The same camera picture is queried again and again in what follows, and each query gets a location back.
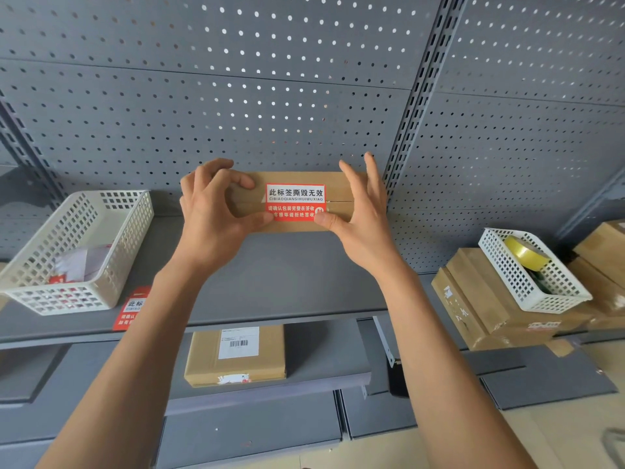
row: shelf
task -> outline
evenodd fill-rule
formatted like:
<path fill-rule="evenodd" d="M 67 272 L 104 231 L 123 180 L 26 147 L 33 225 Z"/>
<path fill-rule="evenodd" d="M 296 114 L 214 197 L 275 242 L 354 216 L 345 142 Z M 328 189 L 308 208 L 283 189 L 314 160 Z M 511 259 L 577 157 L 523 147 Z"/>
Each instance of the shelf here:
<path fill-rule="evenodd" d="M 481 377 L 501 410 L 618 391 L 582 349 L 565 357 L 557 357 L 545 346 L 520 351 L 524 368 Z"/>
<path fill-rule="evenodd" d="M 60 345 L 5 350 L 0 358 L 0 409 L 32 403 L 66 351 Z"/>
<path fill-rule="evenodd" d="M 113 352 L 115 344 L 73 345 L 34 402 L 0 409 L 0 447 L 8 443 L 54 438 Z"/>
<path fill-rule="evenodd" d="M 390 393 L 363 396 L 360 388 L 346 388 L 342 407 L 352 438 L 403 430 L 417 425 L 410 400 Z"/>
<path fill-rule="evenodd" d="M 187 334 L 176 359 L 166 415 L 360 387 L 371 378 L 355 320 L 285 325 L 284 380 L 193 388 L 184 379 L 190 345 Z"/>
<path fill-rule="evenodd" d="M 341 436 L 332 391 L 195 411 L 165 419 L 156 468 L 232 463 Z"/>
<path fill-rule="evenodd" d="M 152 283 L 182 226 L 179 217 L 154 218 L 114 309 L 40 316 L 8 303 L 0 313 L 0 349 L 120 339 L 111 329 L 121 304 Z M 348 259 L 332 233 L 252 234 L 202 287 L 187 331 L 371 317 L 385 309 L 373 277 Z"/>

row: perforated metal panel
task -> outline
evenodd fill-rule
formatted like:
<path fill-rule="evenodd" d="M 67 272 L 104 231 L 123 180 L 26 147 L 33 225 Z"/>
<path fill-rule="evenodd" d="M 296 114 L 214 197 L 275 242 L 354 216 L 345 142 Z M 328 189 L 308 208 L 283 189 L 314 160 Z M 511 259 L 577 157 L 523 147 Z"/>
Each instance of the perforated metal panel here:
<path fill-rule="evenodd" d="M 6 0 L 0 86 L 65 194 L 177 199 L 217 156 L 324 171 L 371 150 L 383 168 L 439 4 Z"/>
<path fill-rule="evenodd" d="M 623 166 L 620 5 L 465 2 L 387 170 L 391 225 L 415 269 L 475 246 L 485 226 L 549 243 Z"/>

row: cardboard box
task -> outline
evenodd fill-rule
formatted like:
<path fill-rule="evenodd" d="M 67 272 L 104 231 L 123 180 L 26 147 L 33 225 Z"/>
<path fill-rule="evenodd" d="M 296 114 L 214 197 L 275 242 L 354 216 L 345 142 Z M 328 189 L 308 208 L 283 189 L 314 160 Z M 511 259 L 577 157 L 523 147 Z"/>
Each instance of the cardboard box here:
<path fill-rule="evenodd" d="M 592 317 L 576 309 L 559 315 L 523 311 L 480 248 L 458 249 L 447 268 L 493 336 L 508 336 L 511 329 L 572 331 Z"/>
<path fill-rule="evenodd" d="M 602 223 L 574 251 L 625 288 L 625 219 Z"/>
<path fill-rule="evenodd" d="M 467 347 L 472 351 L 540 345 L 549 341 L 556 332 L 508 329 L 505 335 L 490 335 L 447 268 L 439 269 L 432 280 L 432 287 Z"/>
<path fill-rule="evenodd" d="M 344 173 L 324 172 L 278 172 L 265 171 L 249 174 L 256 187 L 248 190 L 238 186 L 231 186 L 226 194 L 226 201 L 235 217 L 243 217 L 253 212 L 266 210 L 267 184 L 290 184 L 290 185 L 324 185 L 326 210 L 337 214 L 345 221 L 350 221 L 354 212 L 354 196 L 352 195 L 349 181 Z M 366 180 L 365 173 L 359 173 Z M 281 222 L 275 220 L 262 228 L 262 232 L 313 232 L 324 231 L 310 220 Z"/>
<path fill-rule="evenodd" d="M 282 325 L 193 333 L 184 369 L 193 387 L 285 377 Z"/>
<path fill-rule="evenodd" d="M 569 270 L 592 295 L 591 301 L 583 304 L 597 309 L 607 316 L 625 315 L 625 289 L 614 283 L 582 257 L 577 257 L 568 266 Z"/>
<path fill-rule="evenodd" d="M 625 316 L 595 315 L 586 325 L 589 331 L 625 329 Z"/>

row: mesh basket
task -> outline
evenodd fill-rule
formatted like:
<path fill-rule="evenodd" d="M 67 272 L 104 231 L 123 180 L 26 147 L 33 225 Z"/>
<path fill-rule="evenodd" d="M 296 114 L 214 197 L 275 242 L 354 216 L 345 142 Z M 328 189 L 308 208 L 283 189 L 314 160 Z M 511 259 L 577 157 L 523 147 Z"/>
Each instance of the mesh basket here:
<path fill-rule="evenodd" d="M 551 261 L 541 269 L 541 273 L 553 294 L 541 291 L 519 260 L 508 250 L 504 240 L 509 235 L 525 240 L 551 258 Z M 479 240 L 479 246 L 524 311 L 560 314 L 583 301 L 592 299 L 579 280 L 558 260 L 547 245 L 533 234 L 520 230 L 486 228 Z"/>
<path fill-rule="evenodd" d="M 45 316 L 115 307 L 153 216 L 148 191 L 75 192 L 0 273 L 0 292 Z M 55 257 L 105 244 L 94 279 L 48 284 Z"/>

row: red security label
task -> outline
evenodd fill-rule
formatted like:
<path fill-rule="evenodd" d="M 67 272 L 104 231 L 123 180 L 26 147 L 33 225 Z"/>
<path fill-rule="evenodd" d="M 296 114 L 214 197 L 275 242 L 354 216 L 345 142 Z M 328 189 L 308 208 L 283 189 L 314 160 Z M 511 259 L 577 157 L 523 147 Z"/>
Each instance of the red security label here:
<path fill-rule="evenodd" d="M 113 331 L 126 331 L 130 327 L 145 304 L 151 289 L 152 286 L 139 286 L 132 292 L 113 324 Z"/>
<path fill-rule="evenodd" d="M 324 184 L 267 184 L 265 210 L 278 222 L 312 222 L 326 211 Z"/>

